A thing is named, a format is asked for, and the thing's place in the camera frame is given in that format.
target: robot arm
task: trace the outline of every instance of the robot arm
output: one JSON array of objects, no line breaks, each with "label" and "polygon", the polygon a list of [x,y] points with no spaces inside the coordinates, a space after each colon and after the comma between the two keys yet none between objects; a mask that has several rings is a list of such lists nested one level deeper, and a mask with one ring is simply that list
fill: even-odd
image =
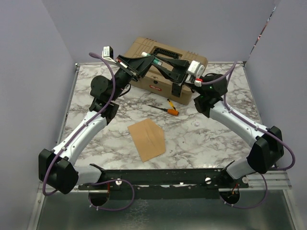
[{"label": "robot arm", "polygon": [[[172,91],[174,91],[174,95],[180,96],[178,92],[181,92],[183,84],[197,91],[200,94],[194,99],[197,111],[208,118],[210,117],[224,124],[252,147],[247,158],[235,161],[221,170],[221,176],[216,183],[228,185],[233,183],[234,180],[249,173],[265,173],[282,157],[283,148],[279,143],[242,122],[225,108],[221,96],[227,93],[226,79],[219,80],[210,85],[201,84],[201,82],[211,82],[221,77],[220,74],[202,77],[201,75],[205,68],[201,63],[197,61],[189,63],[187,60],[168,59],[150,55],[141,58],[118,56],[117,60],[113,60],[113,50],[109,46],[107,48],[104,47],[102,56],[109,64],[120,67],[115,74],[116,88],[112,98],[113,101],[119,97],[130,81],[138,81],[138,79],[143,78],[153,65],[166,79],[173,82]],[[169,71],[160,66],[158,62],[154,61],[156,58],[173,66],[173,70]],[[39,179],[41,181],[44,180],[46,171],[49,167],[52,168],[47,178],[47,184],[64,194],[70,192],[75,185],[91,184],[105,180],[104,170],[98,166],[75,167],[74,165],[86,145],[114,118],[119,106],[115,103],[110,103],[103,113],[94,120],[88,122],[106,105],[106,102],[111,96],[112,89],[112,81],[104,76],[96,76],[93,78],[90,94],[94,97],[94,100],[90,106],[90,111],[86,114],[83,121],[52,151],[44,149],[39,154]],[[254,123],[254,121],[248,119],[244,115],[240,115]],[[79,132],[79,128],[84,126],[84,124],[86,124],[86,127]],[[268,129],[261,124],[256,125],[264,130],[268,130],[279,139],[282,138],[281,131],[278,128],[272,127]],[[73,141],[69,146],[65,147],[65,143],[72,137],[74,137]],[[50,166],[51,161],[60,151],[62,151],[62,153],[59,159],[55,164]]]}]

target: gray wall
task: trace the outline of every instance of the gray wall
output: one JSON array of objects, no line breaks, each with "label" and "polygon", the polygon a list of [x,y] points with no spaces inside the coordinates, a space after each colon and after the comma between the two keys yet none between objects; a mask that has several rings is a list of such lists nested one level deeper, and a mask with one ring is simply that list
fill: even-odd
[{"label": "gray wall", "polygon": [[40,0],[0,1],[0,223],[26,229],[38,154],[59,134],[74,62]]},{"label": "gray wall", "polygon": [[[289,170],[307,226],[307,1],[282,0],[246,64],[248,81],[267,126],[281,128],[296,154]],[[291,162],[285,152],[282,165]]]},{"label": "gray wall", "polygon": [[42,0],[77,62],[111,45],[124,54],[138,36],[204,55],[247,60],[274,0]]}]

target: tan plastic case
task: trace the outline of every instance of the tan plastic case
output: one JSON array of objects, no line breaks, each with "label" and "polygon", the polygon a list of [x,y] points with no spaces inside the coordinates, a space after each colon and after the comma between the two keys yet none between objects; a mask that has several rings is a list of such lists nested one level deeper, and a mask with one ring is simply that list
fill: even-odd
[{"label": "tan plastic case", "polygon": [[[143,37],[138,37],[130,49],[125,53],[124,56],[128,58],[140,58],[142,52],[146,52],[148,54],[153,53],[155,50],[161,49],[163,51],[163,54],[158,53],[158,56],[161,57],[166,57],[166,58],[178,58],[182,60],[188,60],[188,61],[199,61],[204,65],[204,67],[207,67],[208,60],[205,57],[199,56],[198,54],[189,52],[189,51],[184,51],[181,49],[177,49],[175,47],[167,46],[161,43],[158,43],[157,41],[143,38]],[[167,68],[168,70],[172,70],[172,66],[166,64],[163,62],[162,64],[163,67]],[[173,100],[175,102],[187,105],[189,104],[191,97],[192,97],[192,92],[191,89],[187,86],[183,86],[181,90],[181,96],[176,97],[173,96],[171,91],[172,91],[172,82],[170,80],[165,79],[160,72],[155,68],[151,67],[149,71],[147,72],[146,76],[143,79],[140,79],[138,82],[136,81],[131,81],[131,85],[145,89],[151,92],[154,92],[160,96],[169,98],[170,100]]]}]

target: orange screwdriver handle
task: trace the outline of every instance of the orange screwdriver handle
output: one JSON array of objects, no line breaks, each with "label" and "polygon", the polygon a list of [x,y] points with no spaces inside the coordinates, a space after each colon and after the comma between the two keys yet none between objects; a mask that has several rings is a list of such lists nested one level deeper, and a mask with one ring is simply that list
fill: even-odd
[{"label": "orange screwdriver handle", "polygon": [[174,109],[168,109],[167,112],[171,115],[178,116],[179,112]]}]

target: cardboard piece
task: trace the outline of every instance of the cardboard piece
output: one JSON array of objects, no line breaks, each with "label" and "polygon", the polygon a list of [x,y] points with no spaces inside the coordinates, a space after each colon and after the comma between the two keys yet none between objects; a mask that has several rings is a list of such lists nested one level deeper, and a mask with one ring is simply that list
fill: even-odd
[{"label": "cardboard piece", "polygon": [[[140,58],[142,52],[146,52],[148,54],[157,52],[157,55],[161,57],[188,60],[190,62],[195,60],[202,63],[205,67],[207,67],[208,64],[207,58],[196,53],[167,46],[143,37],[138,37],[124,56],[128,58]],[[164,62],[162,66],[168,70],[173,69],[172,66]],[[172,95],[173,83],[170,80],[165,79],[154,66],[150,67],[143,79],[140,79],[139,81],[131,81],[130,83],[135,87],[154,92],[160,96],[185,105],[189,104],[192,97],[191,89],[186,85],[183,85],[180,97]]]},{"label": "cardboard piece", "polygon": [[142,162],[165,153],[163,129],[151,119],[148,118],[128,126],[128,130]]}]

